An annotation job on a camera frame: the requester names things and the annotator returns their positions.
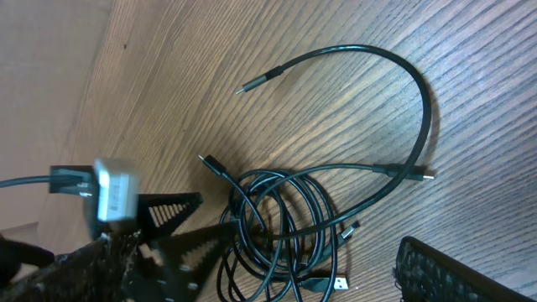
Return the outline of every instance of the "wooden desk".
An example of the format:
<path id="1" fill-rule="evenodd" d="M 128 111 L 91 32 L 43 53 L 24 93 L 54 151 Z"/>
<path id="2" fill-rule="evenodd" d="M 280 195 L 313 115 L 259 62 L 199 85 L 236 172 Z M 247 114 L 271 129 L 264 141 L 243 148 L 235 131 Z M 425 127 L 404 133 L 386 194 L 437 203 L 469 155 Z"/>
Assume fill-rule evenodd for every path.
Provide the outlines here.
<path id="1" fill-rule="evenodd" d="M 216 223 L 229 189 L 197 154 L 234 175 L 402 162 L 420 125 L 418 91 L 374 55 L 309 60 L 233 94 L 304 52 L 377 45 L 430 83 L 435 116 L 420 162 L 438 177 L 405 181 L 358 217 L 362 227 L 339 253 L 351 290 L 332 299 L 398 300 L 390 274 L 405 235 L 536 299 L 536 12 L 535 1 L 117 0 L 63 163 L 130 158 L 143 192 L 200 191 L 206 202 L 184 226 L 193 229 Z M 338 211 L 387 181 L 356 171 L 316 177 Z M 62 252 L 83 244 L 80 208 L 76 198 L 50 196 L 41 240 Z M 214 285 L 201 300 L 217 300 Z"/>

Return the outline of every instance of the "metal connector tip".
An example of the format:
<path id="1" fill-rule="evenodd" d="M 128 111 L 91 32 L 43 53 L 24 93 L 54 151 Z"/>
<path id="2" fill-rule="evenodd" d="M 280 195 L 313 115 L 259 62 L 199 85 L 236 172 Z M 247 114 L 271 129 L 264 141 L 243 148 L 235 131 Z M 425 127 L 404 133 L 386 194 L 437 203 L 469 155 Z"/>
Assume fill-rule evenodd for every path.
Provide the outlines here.
<path id="1" fill-rule="evenodd" d="M 343 232 L 341 232 L 341 236 L 343 237 L 343 240 L 349 238 L 354 233 L 354 230 L 356 229 L 357 229 L 356 224 L 353 223 L 348 228 L 346 228 Z"/>
<path id="2" fill-rule="evenodd" d="M 347 278 L 336 277 L 336 282 L 334 282 L 335 290 L 346 290 L 349 289 L 349 284 L 347 283 Z"/>

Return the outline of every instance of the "cable end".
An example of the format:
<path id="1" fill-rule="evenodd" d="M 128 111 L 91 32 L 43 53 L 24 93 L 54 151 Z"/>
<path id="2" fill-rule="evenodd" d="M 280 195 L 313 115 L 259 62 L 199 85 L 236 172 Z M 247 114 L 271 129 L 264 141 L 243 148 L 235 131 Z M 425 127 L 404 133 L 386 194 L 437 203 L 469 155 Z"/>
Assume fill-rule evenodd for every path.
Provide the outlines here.
<path id="1" fill-rule="evenodd" d="M 389 177 L 397 176 L 403 170 L 402 164 L 374 164 L 371 169 L 374 173 L 386 174 Z M 432 171 L 429 171 L 425 166 L 414 166 L 410 168 L 409 173 L 404 177 L 406 180 L 433 180 L 435 175 Z"/>
<path id="2" fill-rule="evenodd" d="M 347 283 L 347 278 L 337 277 L 336 282 L 334 282 L 335 290 L 347 290 L 349 289 L 349 284 Z"/>
<path id="3" fill-rule="evenodd" d="M 283 72 L 284 69 L 281 66 L 276 66 L 273 69 L 265 72 L 260 76 L 257 76 L 255 79 L 248 81 L 246 84 L 242 85 L 242 88 L 235 91 L 235 94 L 239 95 L 243 92 L 251 91 L 253 88 L 261 86 L 263 83 L 267 82 L 270 79 L 273 79 L 276 76 L 281 75 Z"/>
<path id="4" fill-rule="evenodd" d="M 424 180 L 435 180 L 435 176 L 430 171 L 427 171 L 423 175 L 423 179 Z"/>
<path id="5" fill-rule="evenodd" d="M 343 232 L 341 232 L 341 237 L 343 237 L 343 240 L 347 240 L 349 237 L 351 237 L 354 231 L 358 228 L 358 226 L 358 222 L 354 222 Z"/>
<path id="6" fill-rule="evenodd" d="M 216 174 L 217 176 L 222 176 L 227 172 L 226 167 L 221 164 L 218 160 L 212 157 L 212 155 L 207 155 L 205 158 L 203 158 L 201 155 L 198 155 L 198 157 L 201 159 L 203 164 L 209 168 L 212 173 Z"/>

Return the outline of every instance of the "black cord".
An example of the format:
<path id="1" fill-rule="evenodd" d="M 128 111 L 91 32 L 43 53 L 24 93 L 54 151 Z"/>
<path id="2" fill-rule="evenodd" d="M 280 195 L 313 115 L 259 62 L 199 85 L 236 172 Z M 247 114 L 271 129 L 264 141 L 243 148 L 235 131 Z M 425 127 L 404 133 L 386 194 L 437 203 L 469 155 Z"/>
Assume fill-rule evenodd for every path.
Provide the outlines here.
<path id="1" fill-rule="evenodd" d="M 38 183 L 48 183 L 52 186 L 54 185 L 76 185 L 82 182 L 82 178 L 78 175 L 73 174 L 63 174 L 63 175 L 43 175 L 43 176 L 30 176 L 30 177 L 21 177 L 12 180 L 1 180 L 0 188 L 6 188 L 14 185 L 27 185 L 27 184 L 38 184 Z"/>
<path id="2" fill-rule="evenodd" d="M 226 169 L 222 164 L 218 163 L 211 156 L 203 159 L 204 163 L 213 172 L 232 184 L 232 189 L 229 194 L 229 206 L 222 213 L 220 222 L 224 223 L 228 220 L 236 221 L 238 225 L 237 245 L 228 251 L 227 255 L 222 259 L 222 264 L 218 270 L 217 291 L 221 301 L 227 301 L 221 289 L 224 270 L 227 274 L 228 293 L 232 301 L 237 301 L 233 294 L 239 297 L 241 301 L 253 301 L 263 291 L 265 291 L 267 300 L 278 301 L 283 298 L 291 288 L 293 288 L 295 292 L 296 300 L 301 301 L 299 290 L 301 280 L 309 278 L 309 275 L 315 266 L 320 264 L 320 259 L 325 249 L 331 248 L 331 273 L 329 286 L 326 288 L 321 299 L 321 301 L 326 302 L 332 293 L 337 273 L 336 224 L 355 216 L 381 200 L 387 194 L 392 192 L 403 179 L 423 179 L 425 169 L 419 169 L 420 167 L 414 165 L 425 145 L 425 140 L 427 139 L 430 128 L 431 104 L 429 91 L 422 75 L 409 62 L 396 54 L 378 47 L 360 44 L 332 46 L 314 50 L 292 59 L 281 66 L 277 66 L 252 81 L 249 81 L 242 86 L 242 89 L 237 91 L 237 94 L 250 91 L 257 86 L 262 85 L 264 82 L 269 81 L 275 76 L 281 75 L 284 70 L 297 65 L 304 60 L 308 60 L 309 58 L 318 55 L 327 55 L 342 51 L 357 51 L 380 55 L 401 66 L 412 76 L 420 89 L 423 102 L 423 118 L 414 147 L 407 160 L 401 165 L 325 164 L 314 168 L 303 169 L 298 172 L 292 172 L 285 169 L 255 169 L 241 175 L 236 180 L 226 172 Z M 316 171 L 327 169 L 365 169 L 372 170 L 373 172 L 380 171 L 393 178 L 373 195 L 358 202 L 341 214 L 334 215 L 329 204 L 328 194 L 312 177 L 309 176 L 309 174 Z M 253 179 L 246 183 L 245 180 L 250 178 Z M 292 185 L 295 190 L 302 195 L 310 210 L 313 226 L 296 230 L 293 218 L 288 213 L 284 199 L 278 191 L 278 188 L 283 184 Z M 270 197 L 279 205 L 280 230 L 278 235 L 268 233 L 265 222 L 257 210 L 257 207 L 264 200 L 264 197 Z M 321 204 L 326 210 L 326 216 L 323 214 Z M 251 214 L 248 218 L 246 217 L 247 207 L 251 210 Z M 261 229 L 261 233 L 255 235 L 253 234 L 254 221 L 259 224 Z M 325 246 L 325 232 L 327 228 L 330 229 L 330 245 Z M 300 245 L 299 239 L 311 234 L 315 236 L 314 246 L 308 255 L 309 260 L 307 263 L 300 265 L 301 253 L 304 249 Z M 264 246 L 260 246 L 258 242 L 253 240 L 253 237 L 256 237 L 257 239 L 262 238 L 264 240 Z M 278 243 L 275 250 L 273 250 L 273 241 L 277 241 Z M 286 250 L 285 255 L 283 255 L 284 245 Z M 231 253 L 234 253 L 235 258 L 230 267 L 227 257 L 230 256 Z M 286 264 L 280 264 L 279 260 L 284 258 L 286 259 Z M 238 263 L 240 263 L 252 276 L 263 280 L 259 288 L 251 297 L 245 298 L 233 279 Z M 269 292 L 269 284 L 272 283 L 282 283 L 284 286 L 277 294 L 271 294 Z"/>
<path id="3" fill-rule="evenodd" d="M 26 185 L 26 184 L 38 184 L 38 183 L 48 183 L 50 182 L 50 176 L 30 176 L 30 177 L 21 177 L 12 180 L 2 180 L 0 181 L 0 188 L 5 188 L 14 185 Z"/>

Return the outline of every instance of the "black mesh object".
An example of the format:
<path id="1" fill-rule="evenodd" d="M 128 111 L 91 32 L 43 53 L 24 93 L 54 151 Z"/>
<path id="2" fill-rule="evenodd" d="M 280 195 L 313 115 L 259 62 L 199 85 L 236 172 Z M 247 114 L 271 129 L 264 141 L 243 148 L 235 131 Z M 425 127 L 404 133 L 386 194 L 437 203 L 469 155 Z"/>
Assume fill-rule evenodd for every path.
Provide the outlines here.
<path id="1" fill-rule="evenodd" d="M 138 225 L 145 241 L 170 236 L 198 206 L 200 193 L 140 194 Z"/>
<path id="2" fill-rule="evenodd" d="M 235 224 L 226 223 L 152 242 L 163 260 L 166 300 L 194 302 L 235 235 Z"/>
<path id="3" fill-rule="evenodd" d="M 136 234 L 100 237 L 10 285 L 0 292 L 0 301 L 123 301 L 121 282 L 138 241 Z"/>
<path id="4" fill-rule="evenodd" d="M 401 241 L 394 277 L 404 302 L 533 301 L 413 237 Z"/>

